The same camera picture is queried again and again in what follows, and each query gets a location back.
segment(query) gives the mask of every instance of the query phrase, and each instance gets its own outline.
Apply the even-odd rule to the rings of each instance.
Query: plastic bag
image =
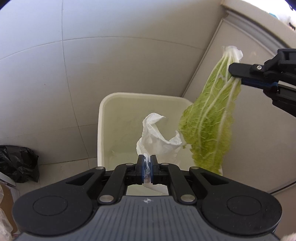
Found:
[[[38,182],[38,156],[27,147],[0,145],[0,172],[15,182]]]
[[[168,195],[168,189],[164,185],[153,185],[150,183],[149,157],[157,155],[158,163],[168,162],[178,165],[176,156],[181,148],[182,140],[176,131],[176,136],[167,141],[159,132],[156,123],[165,118],[157,113],[149,114],[143,120],[142,137],[137,142],[137,154],[146,158],[146,169],[144,174],[144,187]]]
[[[3,189],[0,185],[0,203],[4,197]],[[4,211],[0,208],[0,241],[11,241],[11,231],[13,227],[9,223]]]

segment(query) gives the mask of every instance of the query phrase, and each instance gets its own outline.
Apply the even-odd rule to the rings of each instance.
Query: green leaf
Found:
[[[179,123],[196,165],[217,174],[221,174],[223,156],[230,147],[234,100],[241,85],[239,78],[230,75],[228,67],[241,58],[242,52],[236,47],[225,48],[202,93],[183,112]]]

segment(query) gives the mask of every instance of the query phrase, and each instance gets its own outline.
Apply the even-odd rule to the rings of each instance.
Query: white tissue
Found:
[[[146,158],[156,155],[158,163],[167,162],[178,165],[176,156],[181,148],[182,140],[176,131],[176,136],[167,141],[159,132],[156,123],[165,118],[157,113],[149,114],[143,120],[142,137],[137,142],[137,154],[145,155]],[[153,185],[150,179],[145,178],[143,186],[168,195],[164,185]]]

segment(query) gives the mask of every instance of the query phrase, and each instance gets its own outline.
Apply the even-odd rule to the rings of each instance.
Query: wall tile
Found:
[[[63,39],[137,37],[205,49],[223,13],[220,0],[64,0]]]
[[[40,186],[56,183],[68,177],[85,172],[89,169],[87,159],[78,161],[69,161],[63,163],[55,163],[48,165],[41,165],[40,169]]]
[[[89,157],[96,157],[98,125],[80,126],[79,129]]]
[[[98,159],[96,157],[89,158],[89,169],[92,169],[97,166],[98,166]]]
[[[98,123],[101,100],[114,92],[181,96],[203,52],[133,38],[64,41],[66,70],[78,125]]]
[[[78,127],[0,139],[0,145],[32,149],[39,165],[88,158]]]
[[[34,191],[38,188],[40,188],[40,179],[37,183],[33,181],[27,181],[25,183],[16,183],[16,189],[19,190],[20,196],[28,192]]]
[[[0,79],[0,138],[77,126],[62,42],[0,60]]]
[[[13,0],[0,12],[0,59],[62,40],[62,0]]]

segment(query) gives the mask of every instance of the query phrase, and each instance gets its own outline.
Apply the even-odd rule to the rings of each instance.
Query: metal pin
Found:
[[[181,200],[183,202],[193,202],[195,200],[195,197],[191,194],[184,194],[181,196]]]
[[[114,200],[114,197],[111,195],[102,195],[100,196],[99,200],[101,202],[112,202]]]

